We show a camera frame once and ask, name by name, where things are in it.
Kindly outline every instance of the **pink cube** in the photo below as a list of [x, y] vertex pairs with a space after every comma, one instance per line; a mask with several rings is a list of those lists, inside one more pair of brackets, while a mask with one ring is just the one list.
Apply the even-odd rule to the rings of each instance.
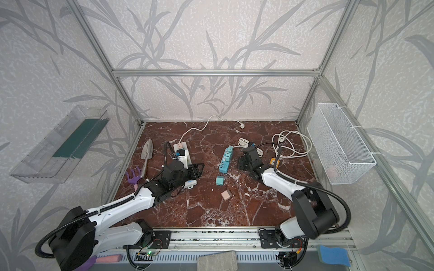
[[232, 194], [229, 192], [229, 190], [224, 191], [221, 196], [223, 197], [224, 200], [228, 200], [230, 199], [230, 197], [232, 197]]

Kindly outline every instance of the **red wire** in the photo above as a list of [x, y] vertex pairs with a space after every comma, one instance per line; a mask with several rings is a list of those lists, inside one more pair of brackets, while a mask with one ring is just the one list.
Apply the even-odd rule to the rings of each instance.
[[163, 241], [160, 240], [160, 239], [155, 239], [154, 242], [157, 241], [157, 240], [161, 242], [161, 247], [160, 247], [160, 250], [158, 251], [158, 253], [160, 253], [161, 249], [163, 248]]
[[299, 241], [300, 241], [300, 248], [299, 248], [299, 250], [301, 250], [301, 240], [300, 240], [300, 239], [298, 239], [298, 238], [294, 238], [294, 239], [297, 239], [297, 240], [299, 240]]

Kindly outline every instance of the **blue socket switch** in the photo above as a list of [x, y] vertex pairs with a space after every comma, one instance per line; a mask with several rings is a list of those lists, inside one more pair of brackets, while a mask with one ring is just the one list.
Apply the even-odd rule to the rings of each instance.
[[218, 167], [218, 170], [221, 173], [227, 173], [227, 169], [229, 168], [230, 160], [232, 159], [233, 146], [229, 146], [224, 151], [223, 158], [221, 159], [221, 163]]
[[217, 178], [216, 178], [216, 184], [218, 186], [222, 186], [223, 183], [224, 183], [224, 177], [223, 176], [217, 176]]

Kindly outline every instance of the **white power strip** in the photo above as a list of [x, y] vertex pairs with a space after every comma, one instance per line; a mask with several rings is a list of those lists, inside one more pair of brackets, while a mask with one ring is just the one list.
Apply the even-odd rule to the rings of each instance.
[[[173, 145], [173, 149], [175, 150], [175, 152], [181, 149], [185, 150], [185, 156], [179, 156], [178, 160], [184, 163], [185, 169], [188, 169], [188, 165], [191, 165], [192, 162], [190, 158], [190, 153], [188, 152], [187, 143], [185, 141], [181, 143], [176, 143]], [[197, 185], [197, 180], [188, 180], [187, 182], [185, 182], [184, 188], [192, 189], [195, 185]]]

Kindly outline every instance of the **transparent plastic tray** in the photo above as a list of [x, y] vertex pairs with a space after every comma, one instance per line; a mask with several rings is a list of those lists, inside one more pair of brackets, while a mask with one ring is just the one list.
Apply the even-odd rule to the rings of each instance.
[[109, 121], [76, 106], [11, 172], [26, 183], [64, 183]]

